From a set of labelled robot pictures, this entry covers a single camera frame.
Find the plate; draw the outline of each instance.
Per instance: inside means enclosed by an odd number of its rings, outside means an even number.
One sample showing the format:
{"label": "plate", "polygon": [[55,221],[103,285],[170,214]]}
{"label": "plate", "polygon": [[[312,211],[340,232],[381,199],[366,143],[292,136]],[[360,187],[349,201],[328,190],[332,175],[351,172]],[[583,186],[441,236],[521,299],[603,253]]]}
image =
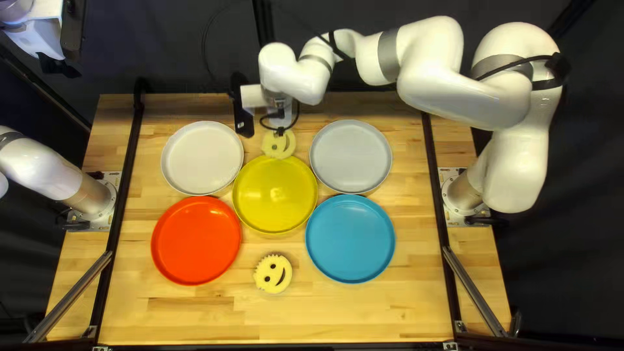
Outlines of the plate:
{"label": "plate", "polygon": [[200,121],[180,128],[162,150],[160,169],[175,190],[208,195],[231,183],[243,165],[243,144],[228,126]]}
{"label": "plate", "polygon": [[359,195],[337,195],[320,204],[306,227],[308,254],[324,275],[341,283],[367,282],[394,254],[394,227],[386,212]]}
{"label": "plate", "polygon": [[152,259],[167,279],[200,285],[234,262],[241,242],[234,211],[214,197],[189,197],[169,207],[152,234]]}
{"label": "plate", "polygon": [[392,149],[375,127],[345,119],[328,124],[314,136],[310,166],[330,189],[362,194],[386,179],[392,167]]}
{"label": "plate", "polygon": [[232,200],[240,219],[259,232],[283,234],[304,224],[316,206],[317,185],[296,157],[260,156],[240,171]]}

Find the yellow sponge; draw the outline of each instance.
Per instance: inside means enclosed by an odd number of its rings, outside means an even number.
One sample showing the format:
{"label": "yellow sponge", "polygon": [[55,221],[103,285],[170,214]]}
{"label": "yellow sponge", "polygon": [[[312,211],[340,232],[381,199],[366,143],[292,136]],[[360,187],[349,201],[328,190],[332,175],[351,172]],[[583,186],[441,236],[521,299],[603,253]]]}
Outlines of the yellow sponge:
{"label": "yellow sponge", "polygon": [[278,136],[276,132],[269,131],[262,139],[262,152],[268,157],[283,160],[295,152],[295,133],[288,130],[283,136]]}
{"label": "yellow sponge", "polygon": [[282,255],[269,255],[256,266],[253,280],[256,286],[269,294],[279,294],[286,290],[293,279],[293,266]]}

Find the wooden tabletop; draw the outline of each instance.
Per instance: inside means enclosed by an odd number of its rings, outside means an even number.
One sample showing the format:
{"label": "wooden tabletop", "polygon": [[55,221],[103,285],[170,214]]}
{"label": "wooden tabletop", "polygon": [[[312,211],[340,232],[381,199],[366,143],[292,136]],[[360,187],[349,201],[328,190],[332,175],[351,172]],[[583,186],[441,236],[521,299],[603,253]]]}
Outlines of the wooden tabletop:
{"label": "wooden tabletop", "polygon": [[[217,280],[184,287],[162,277],[150,255],[158,218],[187,197],[167,185],[160,153],[169,136],[195,121],[233,127],[224,94],[148,95],[130,194],[99,342],[139,344],[264,344],[320,342],[425,342],[452,338],[442,259],[435,223],[427,156],[418,111],[393,92],[329,93],[304,107],[293,128],[295,156],[308,163],[313,136],[338,119],[359,119],[388,139],[391,173],[369,198],[390,216],[397,237],[389,267],[376,279],[346,285],[315,269],[299,228],[279,239],[243,226],[243,243],[230,269]],[[122,170],[132,118],[132,96],[103,95],[85,156],[85,171]],[[440,167],[465,167],[475,160],[470,129],[432,118]],[[241,138],[245,162],[261,154],[265,130]],[[335,195],[319,182],[319,203]],[[221,200],[232,204],[231,194]],[[451,246],[505,327],[510,313],[490,228],[449,229]],[[48,311],[104,251],[106,233],[67,233]],[[282,252],[293,264],[291,285],[280,295],[255,287],[257,262]],[[462,319],[471,332],[487,332],[458,281]],[[49,334],[78,337],[88,326],[94,283]]]}

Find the white plate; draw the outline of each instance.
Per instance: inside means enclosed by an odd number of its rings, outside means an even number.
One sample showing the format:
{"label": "white plate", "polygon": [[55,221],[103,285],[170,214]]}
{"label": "white plate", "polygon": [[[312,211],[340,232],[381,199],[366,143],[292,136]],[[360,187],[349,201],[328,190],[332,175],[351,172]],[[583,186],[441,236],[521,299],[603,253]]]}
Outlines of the white plate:
{"label": "white plate", "polygon": [[326,186],[344,194],[362,194],[390,173],[392,150],[368,123],[345,119],[323,127],[310,147],[310,165]]}
{"label": "white plate", "polygon": [[243,144],[228,126],[200,121],[180,128],[167,141],[160,169],[174,189],[208,195],[231,183],[243,165]]}

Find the gray band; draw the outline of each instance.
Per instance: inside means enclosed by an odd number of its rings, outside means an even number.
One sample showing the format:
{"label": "gray band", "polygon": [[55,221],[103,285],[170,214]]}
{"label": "gray band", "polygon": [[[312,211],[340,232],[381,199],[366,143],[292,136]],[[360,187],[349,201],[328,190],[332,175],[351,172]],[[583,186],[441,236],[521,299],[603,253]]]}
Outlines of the gray band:
{"label": "gray band", "polygon": [[4,134],[0,134],[0,150],[2,150],[3,147],[5,147],[13,140],[18,140],[22,138],[27,138],[27,136],[20,132],[6,132]]}
{"label": "gray band", "polygon": [[325,59],[322,58],[321,56],[317,56],[317,55],[303,55],[303,56],[299,57],[299,61],[301,61],[301,60],[313,60],[313,61],[316,61],[316,62],[320,62],[327,68],[327,70],[329,71],[329,74],[332,73],[331,66],[329,65],[329,62],[325,61]]}
{"label": "gray band", "polygon": [[382,32],[377,43],[377,60],[379,68],[387,81],[394,82],[399,77],[401,67],[396,54],[396,36],[399,29],[394,28]]}
{"label": "gray band", "polygon": [[[506,64],[521,60],[523,58],[524,57],[511,54],[500,54],[486,57],[485,59],[477,62],[474,67],[472,67],[472,69],[470,70],[470,77],[473,79],[478,78],[493,69],[497,69],[498,67],[502,67]],[[533,81],[533,66],[531,66],[531,63],[529,62],[510,67],[505,71],[514,71],[521,73],[530,81]]]}

